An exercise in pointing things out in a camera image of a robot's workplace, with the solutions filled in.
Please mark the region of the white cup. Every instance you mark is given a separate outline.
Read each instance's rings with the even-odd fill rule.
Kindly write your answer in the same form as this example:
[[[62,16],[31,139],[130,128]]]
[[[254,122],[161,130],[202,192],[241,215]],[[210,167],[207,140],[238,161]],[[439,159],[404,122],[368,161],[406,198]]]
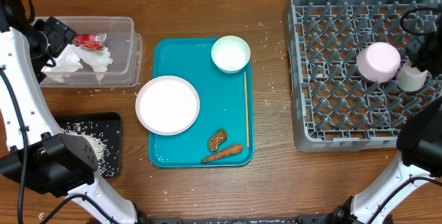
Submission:
[[[426,77],[427,70],[420,71],[417,67],[412,67],[412,62],[408,60],[397,73],[396,81],[401,90],[413,92],[423,87]]]

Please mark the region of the red snack wrapper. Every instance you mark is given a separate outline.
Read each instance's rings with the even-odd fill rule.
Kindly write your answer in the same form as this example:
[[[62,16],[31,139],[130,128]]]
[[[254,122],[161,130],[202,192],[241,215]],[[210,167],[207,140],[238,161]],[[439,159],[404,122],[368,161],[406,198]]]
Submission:
[[[100,50],[104,47],[107,39],[106,33],[78,34],[73,42],[75,45],[88,50]]]

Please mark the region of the small pink bowl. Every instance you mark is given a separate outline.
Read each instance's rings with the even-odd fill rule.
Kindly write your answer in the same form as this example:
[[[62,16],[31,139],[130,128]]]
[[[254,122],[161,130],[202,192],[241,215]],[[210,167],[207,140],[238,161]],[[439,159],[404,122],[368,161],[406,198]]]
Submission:
[[[392,79],[401,62],[398,50],[386,42],[376,42],[356,56],[359,73],[372,82],[387,82]]]

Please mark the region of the large white plate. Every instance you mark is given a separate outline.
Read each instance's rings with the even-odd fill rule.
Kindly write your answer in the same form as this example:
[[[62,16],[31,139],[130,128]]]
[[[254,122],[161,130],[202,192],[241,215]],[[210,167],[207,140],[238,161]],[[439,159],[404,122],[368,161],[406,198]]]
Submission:
[[[137,94],[135,112],[149,131],[172,136],[186,131],[200,112],[195,88],[181,77],[163,75],[147,82]]]

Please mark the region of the white-green bowl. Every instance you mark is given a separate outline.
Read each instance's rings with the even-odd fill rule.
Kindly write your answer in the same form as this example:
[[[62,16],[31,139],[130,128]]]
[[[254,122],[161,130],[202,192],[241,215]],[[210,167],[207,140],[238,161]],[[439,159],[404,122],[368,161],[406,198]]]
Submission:
[[[237,36],[219,38],[211,49],[213,63],[224,73],[237,73],[248,63],[251,49],[248,43]]]

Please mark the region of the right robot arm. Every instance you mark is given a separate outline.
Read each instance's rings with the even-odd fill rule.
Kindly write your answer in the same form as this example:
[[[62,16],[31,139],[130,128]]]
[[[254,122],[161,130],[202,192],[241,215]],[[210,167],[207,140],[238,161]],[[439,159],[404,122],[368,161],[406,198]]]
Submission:
[[[411,30],[420,45],[407,50],[408,61],[396,76],[403,91],[423,87],[428,74],[441,74],[441,29]],[[397,152],[388,167],[365,190],[322,216],[318,223],[391,223],[391,211],[426,183],[440,185],[441,99],[421,109],[403,127],[396,140]]]

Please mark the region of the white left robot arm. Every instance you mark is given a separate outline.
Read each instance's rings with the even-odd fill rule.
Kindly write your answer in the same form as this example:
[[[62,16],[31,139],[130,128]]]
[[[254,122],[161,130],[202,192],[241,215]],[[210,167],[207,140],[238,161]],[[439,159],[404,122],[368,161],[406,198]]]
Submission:
[[[23,222],[24,193],[31,189],[63,198],[45,223],[71,200],[100,223],[150,223],[99,173],[89,141],[64,133],[41,92],[42,68],[54,67],[75,35],[54,17],[35,20],[21,0],[1,0],[1,115],[9,151],[1,174],[19,183],[17,221]]]

